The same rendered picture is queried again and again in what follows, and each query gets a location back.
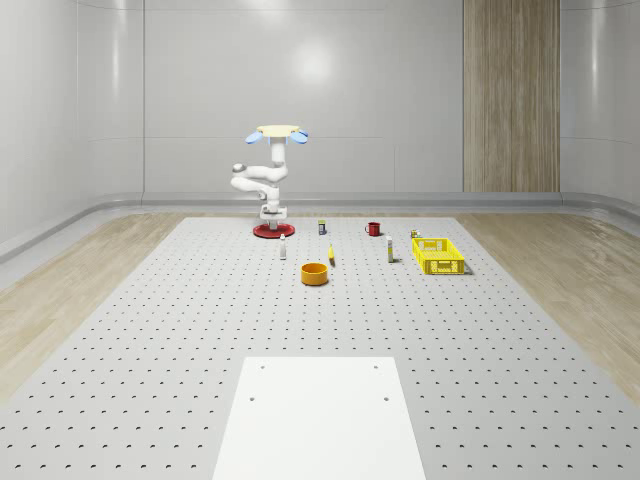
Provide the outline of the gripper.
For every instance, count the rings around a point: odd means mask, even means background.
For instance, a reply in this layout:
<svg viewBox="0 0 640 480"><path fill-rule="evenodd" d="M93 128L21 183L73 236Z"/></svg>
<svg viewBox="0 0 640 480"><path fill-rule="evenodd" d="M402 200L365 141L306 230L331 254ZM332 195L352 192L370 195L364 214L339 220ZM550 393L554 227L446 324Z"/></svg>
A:
<svg viewBox="0 0 640 480"><path fill-rule="evenodd" d="M269 230L275 231L279 222L287 218L287 208L262 205L259 216L267 224Z"/></svg>

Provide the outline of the red plate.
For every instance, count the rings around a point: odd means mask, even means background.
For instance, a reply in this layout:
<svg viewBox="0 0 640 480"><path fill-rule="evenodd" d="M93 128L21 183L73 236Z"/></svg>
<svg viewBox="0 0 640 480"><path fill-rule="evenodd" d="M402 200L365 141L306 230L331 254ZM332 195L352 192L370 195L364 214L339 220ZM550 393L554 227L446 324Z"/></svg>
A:
<svg viewBox="0 0 640 480"><path fill-rule="evenodd" d="M268 223L258 225L253 228L255 236L266 239L278 239L282 235L285 237L291 236L295 233L295 228L290 224L280 223L275 229L272 229Z"/></svg>

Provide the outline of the yellow bowl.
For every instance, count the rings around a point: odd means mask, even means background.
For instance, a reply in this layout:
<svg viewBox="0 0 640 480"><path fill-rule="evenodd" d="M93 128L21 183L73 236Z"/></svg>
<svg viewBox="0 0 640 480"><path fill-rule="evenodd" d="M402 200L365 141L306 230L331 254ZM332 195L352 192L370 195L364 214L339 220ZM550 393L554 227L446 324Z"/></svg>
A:
<svg viewBox="0 0 640 480"><path fill-rule="evenodd" d="M328 267L322 263L306 263L300 268L301 282L308 286L321 286L328 282Z"/></svg>

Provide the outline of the yellow basket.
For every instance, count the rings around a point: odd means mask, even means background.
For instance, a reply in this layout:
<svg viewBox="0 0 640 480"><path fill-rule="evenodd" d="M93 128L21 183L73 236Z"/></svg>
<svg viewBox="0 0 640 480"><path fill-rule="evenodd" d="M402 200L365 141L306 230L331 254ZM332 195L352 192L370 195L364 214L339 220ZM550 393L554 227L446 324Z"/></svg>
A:
<svg viewBox="0 0 640 480"><path fill-rule="evenodd" d="M463 274L464 257L447 238L413 238L412 253L425 274Z"/></svg>

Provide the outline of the white board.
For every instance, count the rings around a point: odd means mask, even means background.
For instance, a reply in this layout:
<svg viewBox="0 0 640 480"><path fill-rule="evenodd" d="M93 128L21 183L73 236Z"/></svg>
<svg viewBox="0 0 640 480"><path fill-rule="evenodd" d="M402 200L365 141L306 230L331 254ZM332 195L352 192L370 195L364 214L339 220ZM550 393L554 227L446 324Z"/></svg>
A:
<svg viewBox="0 0 640 480"><path fill-rule="evenodd" d="M391 357L248 357L213 480L425 480Z"/></svg>

